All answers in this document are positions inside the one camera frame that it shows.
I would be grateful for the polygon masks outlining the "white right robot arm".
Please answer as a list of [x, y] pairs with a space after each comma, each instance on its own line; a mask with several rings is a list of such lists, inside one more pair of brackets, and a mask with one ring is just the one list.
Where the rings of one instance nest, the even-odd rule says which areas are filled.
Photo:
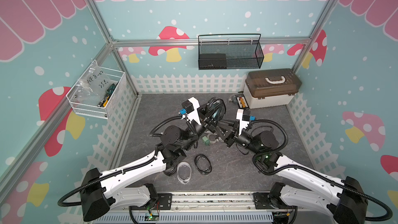
[[366, 215], [371, 197], [363, 192], [356, 179], [327, 176], [293, 161], [281, 153], [289, 141], [283, 127], [272, 120], [265, 120], [269, 127], [282, 133], [284, 141], [279, 143], [273, 130], [250, 135], [249, 130], [255, 123], [259, 121], [222, 121], [217, 124], [216, 131], [228, 146], [236, 144], [252, 152], [252, 162], [259, 173], [284, 177], [305, 187], [299, 190], [275, 183], [268, 195], [271, 205], [276, 208], [281, 205], [308, 208], [333, 217], [339, 224], [371, 221]]

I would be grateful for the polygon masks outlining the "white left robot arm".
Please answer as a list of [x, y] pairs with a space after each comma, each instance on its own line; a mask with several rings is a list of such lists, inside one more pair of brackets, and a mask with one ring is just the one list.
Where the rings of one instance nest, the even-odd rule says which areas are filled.
[[124, 188], [152, 174], [170, 169], [176, 171], [177, 165], [186, 157], [185, 152], [196, 146], [202, 134], [214, 128], [225, 112], [208, 107], [191, 113], [182, 110], [150, 131], [150, 137], [161, 140], [150, 154], [116, 169], [89, 170], [75, 190], [80, 195], [77, 205], [82, 207], [83, 220], [96, 220], [121, 205], [155, 207], [159, 197], [153, 184], [144, 184], [137, 193], [128, 196], [124, 195]]

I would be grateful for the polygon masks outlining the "black yellow battery charger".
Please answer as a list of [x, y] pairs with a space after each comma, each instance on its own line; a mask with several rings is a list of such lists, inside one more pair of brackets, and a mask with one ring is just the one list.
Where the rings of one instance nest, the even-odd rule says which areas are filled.
[[242, 94], [241, 95], [237, 95], [235, 98], [236, 98], [237, 104], [238, 104], [240, 109], [243, 109], [243, 110], [249, 110], [250, 109], [250, 107], [249, 107], [244, 95], [242, 95]]

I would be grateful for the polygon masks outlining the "brown lid storage box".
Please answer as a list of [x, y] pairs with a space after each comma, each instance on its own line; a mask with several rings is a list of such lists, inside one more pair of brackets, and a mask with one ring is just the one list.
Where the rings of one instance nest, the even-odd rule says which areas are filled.
[[301, 85], [289, 68], [252, 71], [245, 80], [244, 97], [250, 109], [287, 105]]

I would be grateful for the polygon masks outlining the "black box in basket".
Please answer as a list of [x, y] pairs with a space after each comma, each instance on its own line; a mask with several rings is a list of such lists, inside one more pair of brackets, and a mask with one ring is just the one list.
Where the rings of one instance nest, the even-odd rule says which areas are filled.
[[200, 54], [199, 70], [227, 69], [226, 54]]

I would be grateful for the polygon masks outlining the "green tool in basket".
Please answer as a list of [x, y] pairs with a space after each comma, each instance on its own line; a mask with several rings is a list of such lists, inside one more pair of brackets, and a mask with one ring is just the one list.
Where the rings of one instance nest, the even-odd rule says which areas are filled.
[[98, 107], [106, 107], [106, 105], [108, 104], [112, 94], [114, 93], [114, 91], [116, 89], [116, 86], [117, 85], [115, 85], [115, 84], [111, 84], [109, 86], [109, 88], [105, 92], [104, 98], [98, 103], [98, 105], [97, 105]]

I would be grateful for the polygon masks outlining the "clear labelled plastic bag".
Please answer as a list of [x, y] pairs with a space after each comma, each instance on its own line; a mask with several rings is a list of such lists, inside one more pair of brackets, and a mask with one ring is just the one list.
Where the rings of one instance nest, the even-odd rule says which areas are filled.
[[74, 97], [80, 101], [88, 100], [90, 97], [102, 99], [112, 83], [104, 69], [94, 61], [78, 79]]

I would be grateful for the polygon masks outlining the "green wall charger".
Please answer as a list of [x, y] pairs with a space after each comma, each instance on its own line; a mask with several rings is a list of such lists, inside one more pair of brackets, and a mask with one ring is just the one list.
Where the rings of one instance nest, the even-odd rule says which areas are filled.
[[210, 145], [210, 140], [208, 139], [208, 137], [203, 136], [202, 137], [202, 141], [205, 144], [205, 146], [209, 146]]

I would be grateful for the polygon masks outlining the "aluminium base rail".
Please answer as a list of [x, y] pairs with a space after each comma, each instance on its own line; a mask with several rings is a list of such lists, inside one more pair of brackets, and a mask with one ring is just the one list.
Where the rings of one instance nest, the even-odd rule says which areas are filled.
[[95, 224], [292, 224], [297, 207], [271, 206], [266, 191], [167, 192], [151, 210], [117, 207]]

